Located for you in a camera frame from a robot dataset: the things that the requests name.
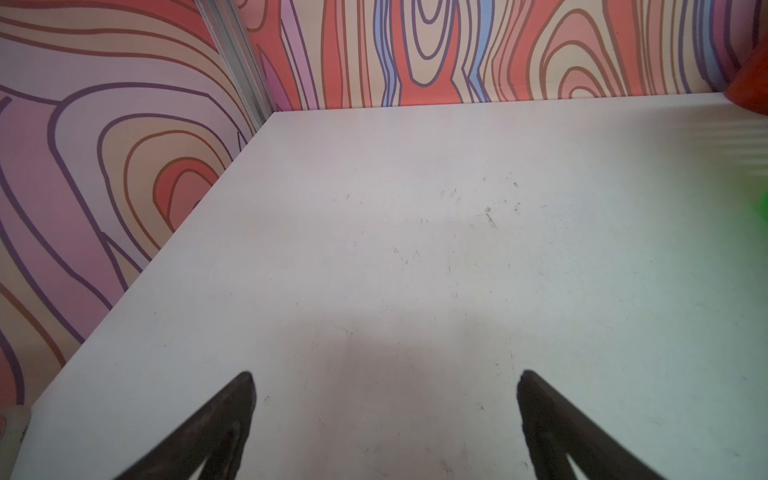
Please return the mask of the red utensil cup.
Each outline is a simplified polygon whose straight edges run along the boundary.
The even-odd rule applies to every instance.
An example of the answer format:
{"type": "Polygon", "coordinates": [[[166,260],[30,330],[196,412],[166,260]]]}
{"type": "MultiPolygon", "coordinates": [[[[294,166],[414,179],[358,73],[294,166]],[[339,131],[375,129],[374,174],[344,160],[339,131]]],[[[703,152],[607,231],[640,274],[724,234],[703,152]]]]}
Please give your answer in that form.
{"type": "Polygon", "coordinates": [[[767,58],[768,39],[764,38],[724,91],[733,104],[764,116],[768,114],[767,58]]]}

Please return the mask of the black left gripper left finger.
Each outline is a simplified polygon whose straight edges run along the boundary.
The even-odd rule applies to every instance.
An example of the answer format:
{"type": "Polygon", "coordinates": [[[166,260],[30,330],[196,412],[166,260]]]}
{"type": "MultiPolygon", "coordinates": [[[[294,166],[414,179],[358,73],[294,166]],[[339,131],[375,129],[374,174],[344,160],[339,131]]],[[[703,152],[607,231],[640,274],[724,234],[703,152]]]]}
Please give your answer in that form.
{"type": "Polygon", "coordinates": [[[120,479],[234,479],[257,404],[248,371],[236,375],[120,479]]]}

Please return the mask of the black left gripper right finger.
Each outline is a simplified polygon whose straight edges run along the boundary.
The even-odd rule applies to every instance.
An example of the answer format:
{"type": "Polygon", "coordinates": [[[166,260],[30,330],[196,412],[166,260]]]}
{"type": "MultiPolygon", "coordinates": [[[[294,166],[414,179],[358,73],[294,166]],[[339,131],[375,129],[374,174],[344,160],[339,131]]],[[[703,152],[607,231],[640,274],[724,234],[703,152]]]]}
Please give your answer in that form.
{"type": "Polygon", "coordinates": [[[588,479],[659,479],[532,370],[517,385],[522,430],[538,479],[574,479],[577,465],[588,479]]]}

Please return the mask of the aluminium frame corner post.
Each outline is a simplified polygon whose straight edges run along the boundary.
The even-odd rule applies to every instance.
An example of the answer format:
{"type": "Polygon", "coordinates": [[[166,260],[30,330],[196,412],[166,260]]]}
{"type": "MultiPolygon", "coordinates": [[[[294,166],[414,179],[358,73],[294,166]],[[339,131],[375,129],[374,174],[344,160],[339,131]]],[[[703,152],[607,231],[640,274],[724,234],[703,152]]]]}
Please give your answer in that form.
{"type": "Polygon", "coordinates": [[[259,130],[275,107],[237,2],[196,0],[195,4],[242,99],[247,117],[259,130]]]}

